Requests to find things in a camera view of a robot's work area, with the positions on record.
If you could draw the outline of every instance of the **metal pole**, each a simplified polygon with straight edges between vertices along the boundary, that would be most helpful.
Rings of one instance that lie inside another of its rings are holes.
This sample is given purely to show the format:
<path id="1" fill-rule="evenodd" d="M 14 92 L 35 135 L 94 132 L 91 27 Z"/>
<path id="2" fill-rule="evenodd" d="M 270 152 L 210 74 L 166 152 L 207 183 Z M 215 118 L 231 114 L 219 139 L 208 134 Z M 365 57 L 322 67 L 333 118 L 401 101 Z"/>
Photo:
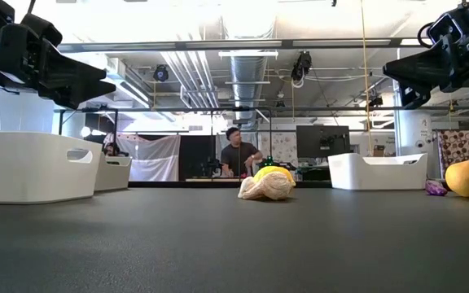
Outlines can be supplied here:
<path id="1" fill-rule="evenodd" d="M 119 123 L 119 110 L 115 109 L 115 123 L 113 124 L 113 144 L 112 144 L 113 154 L 115 154 L 115 147 L 117 145 L 117 124 L 118 123 Z"/>
<path id="2" fill-rule="evenodd" d="M 216 156 L 215 156 L 215 142 L 214 142 L 214 137 L 213 137 L 213 111 L 211 111 L 211 163 L 213 163 L 216 159 Z M 209 176 L 211 177 L 211 179 L 213 179 L 213 167 L 211 167 L 211 172 L 209 174 Z"/>
<path id="3" fill-rule="evenodd" d="M 469 110 L 469 106 L 455 106 L 455 110 Z M 236 108 L 236 107 L 199 107 L 199 108 L 130 108 L 130 109 L 117 109 L 119 112 L 210 112 L 210 111 L 233 111 L 233 112 L 247 112 L 255 111 L 256 109 L 261 111 L 280 111 L 280 112 L 292 112 L 292 107 L 245 107 L 245 108 Z M 334 111 L 365 111 L 366 107 L 295 107 L 294 111 L 312 111 L 312 112 L 334 112 Z M 427 106 L 420 107 L 417 110 L 420 111 L 448 111 L 448 106 Z M 406 110 L 403 107 L 373 107 L 370 110 L 371 112 L 381 112 L 381 111 L 413 111 Z"/>
<path id="4" fill-rule="evenodd" d="M 271 158 L 273 157 L 273 111 L 270 109 L 269 109 L 269 155 Z"/>
<path id="5" fill-rule="evenodd" d="M 397 59 L 401 58 L 401 48 L 397 49 Z M 401 90 L 399 88 L 399 82 L 392 79 L 392 87 L 394 89 L 394 106 L 399 107 L 401 105 Z M 396 155 L 402 155 L 401 147 L 401 113 L 394 111 L 394 138 L 396 143 Z"/>
<path id="6" fill-rule="evenodd" d="M 59 112 L 59 135 L 63 135 L 63 116 L 66 110 L 61 109 Z"/>
<path id="7" fill-rule="evenodd" d="M 238 125 L 238 129 L 240 131 L 240 145 L 238 146 L 238 181 L 242 181 L 242 158 L 240 156 L 242 155 L 242 152 L 240 151 L 242 149 L 242 125 Z"/>

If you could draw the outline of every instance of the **black curtain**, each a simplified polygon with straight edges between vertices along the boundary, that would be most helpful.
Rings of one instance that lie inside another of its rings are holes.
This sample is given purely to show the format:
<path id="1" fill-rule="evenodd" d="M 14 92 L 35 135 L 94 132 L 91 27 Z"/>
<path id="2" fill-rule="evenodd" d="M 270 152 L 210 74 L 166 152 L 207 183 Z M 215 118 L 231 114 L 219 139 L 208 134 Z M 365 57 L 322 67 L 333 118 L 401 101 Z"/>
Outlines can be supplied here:
<path id="1" fill-rule="evenodd" d="M 215 159 L 215 140 L 210 136 L 182 135 L 178 157 L 178 180 L 208 177 L 208 162 Z"/>

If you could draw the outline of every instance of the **overhead beam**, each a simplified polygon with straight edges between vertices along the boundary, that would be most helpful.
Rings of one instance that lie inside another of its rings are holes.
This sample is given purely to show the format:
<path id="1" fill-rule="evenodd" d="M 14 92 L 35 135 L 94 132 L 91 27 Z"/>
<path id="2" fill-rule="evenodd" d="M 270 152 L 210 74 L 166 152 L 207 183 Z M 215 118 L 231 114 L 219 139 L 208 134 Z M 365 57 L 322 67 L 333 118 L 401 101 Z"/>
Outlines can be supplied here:
<path id="1" fill-rule="evenodd" d="M 469 110 L 469 106 L 455 106 L 455 110 Z M 116 109 L 92 111 L 91 109 L 84 109 L 86 112 L 113 112 Z M 167 108 L 132 108 L 132 109 L 117 109 L 118 112 L 219 112 L 219 111 L 233 111 L 233 112 L 247 112 L 247 111 L 271 111 L 271 112 L 292 112 L 292 111 L 312 111 L 312 112 L 332 112 L 332 111 L 366 111 L 366 107 L 167 107 Z M 448 111 L 449 107 L 442 106 L 427 106 L 420 107 L 417 111 Z M 73 112 L 74 110 L 63 110 L 63 112 Z M 406 110 L 403 107 L 372 107 L 370 112 L 381 111 L 415 111 Z"/>
<path id="2" fill-rule="evenodd" d="M 387 48 L 423 48 L 417 42 L 403 45 L 402 40 L 413 38 L 367 38 L 366 47 Z M 68 43 L 58 46 L 62 53 L 120 53 L 146 51 L 186 51 L 186 50 L 308 50 L 308 49 L 361 49 L 360 38 L 326 39 L 282 39 L 282 40 L 215 40 L 215 41 L 179 41 L 179 42 L 131 42 L 131 43 Z"/>

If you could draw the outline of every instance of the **rope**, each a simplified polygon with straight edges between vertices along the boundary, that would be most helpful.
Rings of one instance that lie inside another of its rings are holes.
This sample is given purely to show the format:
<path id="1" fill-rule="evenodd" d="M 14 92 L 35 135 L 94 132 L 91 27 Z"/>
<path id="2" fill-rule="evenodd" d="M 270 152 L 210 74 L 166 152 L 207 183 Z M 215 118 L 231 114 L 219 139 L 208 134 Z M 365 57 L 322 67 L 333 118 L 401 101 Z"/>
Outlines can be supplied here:
<path id="1" fill-rule="evenodd" d="M 366 93 L 366 131 L 368 132 L 369 155 L 372 154 L 372 132 L 370 131 L 370 95 L 368 93 L 368 66 L 366 64 L 366 35 L 365 35 L 365 12 L 362 7 L 362 36 L 363 36 L 363 70 L 365 71 L 365 93 Z"/>

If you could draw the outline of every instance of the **black equipment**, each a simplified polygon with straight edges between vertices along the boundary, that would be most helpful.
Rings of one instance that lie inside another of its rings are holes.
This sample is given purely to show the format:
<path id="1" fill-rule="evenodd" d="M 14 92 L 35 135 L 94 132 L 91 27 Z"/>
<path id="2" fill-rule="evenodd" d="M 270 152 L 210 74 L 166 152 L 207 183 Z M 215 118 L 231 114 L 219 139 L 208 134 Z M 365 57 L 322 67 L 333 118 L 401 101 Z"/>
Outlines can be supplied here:
<path id="1" fill-rule="evenodd" d="M 296 126 L 298 158 L 326 158 L 350 151 L 348 126 Z"/>
<path id="2" fill-rule="evenodd" d="M 164 82 L 167 81 L 169 78 L 168 69 L 166 69 L 167 65 L 157 65 L 155 72 L 153 72 L 153 78 L 156 81 Z"/>
<path id="3" fill-rule="evenodd" d="M 101 81 L 106 71 L 57 51 L 63 36 L 52 23 L 27 14 L 14 24 L 14 13 L 0 0 L 0 90 L 37 92 L 70 108 L 115 91 L 113 84 Z"/>
<path id="4" fill-rule="evenodd" d="M 369 107 L 383 106 L 383 98 L 380 95 L 370 97 Z"/>
<path id="5" fill-rule="evenodd" d="M 421 38 L 425 28 L 431 45 Z M 424 25 L 418 40 L 422 46 L 431 48 L 389 62 L 383 68 L 386 76 L 399 81 L 401 105 L 405 109 L 425 104 L 437 86 L 444 93 L 469 87 L 469 2 L 462 0 L 458 8 Z"/>
<path id="6" fill-rule="evenodd" d="M 303 51 L 298 57 L 294 68 L 292 68 L 291 78 L 293 81 L 301 81 L 307 74 L 309 74 L 310 67 L 313 65 L 313 60 L 310 58 L 310 53 Z"/>

